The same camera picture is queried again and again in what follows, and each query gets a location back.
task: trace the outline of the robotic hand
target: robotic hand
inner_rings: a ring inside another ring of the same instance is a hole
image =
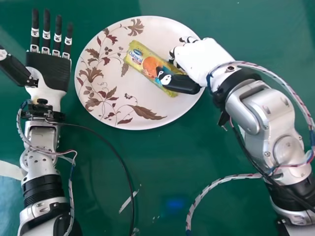
[[[170,51],[170,62],[187,76],[170,75],[157,67],[162,85],[172,91],[195,94],[208,87],[220,108],[219,126],[230,122],[251,163],[264,177],[271,204],[278,214],[281,235],[315,234],[315,179],[310,162],[314,158],[314,122],[293,89],[267,69],[234,58],[214,39],[181,38],[184,46]],[[312,150],[304,153],[302,137],[294,128],[291,101],[270,88],[255,72],[278,81],[297,102],[310,129]],[[242,138],[234,128],[238,123]]]
[[[70,79],[72,24],[67,26],[61,54],[62,18],[56,17],[51,51],[50,13],[45,10],[40,52],[38,19],[38,11],[34,9],[26,67],[0,46],[0,69],[18,86],[25,87],[31,95],[31,100],[22,104],[17,116],[18,131],[25,147],[20,157],[24,174],[21,181],[24,209],[20,212],[18,236],[80,236],[80,226],[73,216],[72,192],[69,204],[64,195],[60,173],[55,169],[58,156],[75,152],[56,152],[60,138],[57,122],[65,118],[61,113],[60,102],[67,92]],[[21,131],[20,118],[27,120],[24,133]]]

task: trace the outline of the floral pattern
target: floral pattern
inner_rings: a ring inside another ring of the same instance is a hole
[[[83,96],[88,97],[85,102],[85,109],[88,112],[92,112],[95,107],[101,106],[101,113],[98,114],[99,119],[101,121],[108,120],[114,126],[130,123],[134,116],[150,120],[166,118],[138,105],[140,101],[131,94],[125,93],[125,96],[120,98],[115,96],[119,88],[117,86],[109,88],[102,69],[99,69],[100,66],[106,66],[115,62],[122,65],[121,77],[127,73],[129,65],[124,63],[121,57],[126,51],[124,51],[123,47],[116,46],[119,44],[119,39],[114,35],[114,32],[116,30],[128,30],[128,36],[137,36],[143,32],[144,26],[140,19],[131,19],[131,24],[129,26],[120,24],[119,27],[112,30],[105,28],[102,34],[98,34],[96,37],[98,48],[87,48],[85,50],[91,57],[87,60],[81,58],[80,63],[83,63],[86,68],[80,70],[76,77],[81,85],[78,92],[79,96],[83,89]],[[98,87],[94,85],[96,78],[103,78],[102,82],[97,84]],[[102,86],[101,90],[95,89],[96,87],[99,88],[99,86]],[[123,105],[117,107],[116,105],[119,101]]]

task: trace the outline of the yellow wrapper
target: yellow wrapper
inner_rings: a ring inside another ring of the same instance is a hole
[[[129,49],[127,51],[127,55],[124,58],[124,62],[147,77],[152,83],[154,83],[170,97],[176,97],[178,95],[176,92],[172,92],[163,88],[161,82],[157,78],[158,75],[156,68],[158,66],[162,67],[165,72],[170,74],[183,74],[183,72],[171,63],[160,58],[142,43],[136,40],[129,43]]]

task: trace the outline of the white plate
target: white plate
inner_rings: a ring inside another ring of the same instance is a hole
[[[199,39],[183,24],[158,16],[129,18],[105,28],[86,45],[75,68],[82,105],[96,119],[120,129],[152,129],[181,117],[204,88],[196,95],[169,97],[123,58],[129,43],[137,40],[167,60],[169,50],[182,45],[182,36]]]

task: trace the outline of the green table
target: green table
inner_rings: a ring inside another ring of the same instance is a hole
[[[311,113],[315,70],[315,2],[313,0],[2,0],[0,44],[21,61],[29,47],[31,9],[47,7],[52,16],[73,21],[72,75],[87,42],[100,30],[124,18],[159,15],[180,21],[201,38],[210,36],[236,59],[255,62],[283,76],[301,95]],[[0,159],[18,165],[23,144],[15,116],[29,96],[0,74]],[[185,234],[193,199],[213,180],[252,173],[231,131],[216,123],[219,111],[208,92],[183,117],[146,131],[115,129],[96,121],[80,104],[73,77],[62,110],[70,123],[86,125],[107,137],[131,172],[136,196],[137,236]],[[300,113],[297,130],[306,146],[307,127]],[[75,213],[85,236],[126,236],[130,206],[125,175],[110,149],[85,131],[62,129],[60,150],[79,153],[74,174]],[[70,165],[58,162],[64,187]],[[0,177],[0,235],[15,236],[23,208],[20,183]],[[195,236],[275,236],[274,214],[260,180],[233,181],[211,191],[194,213]]]

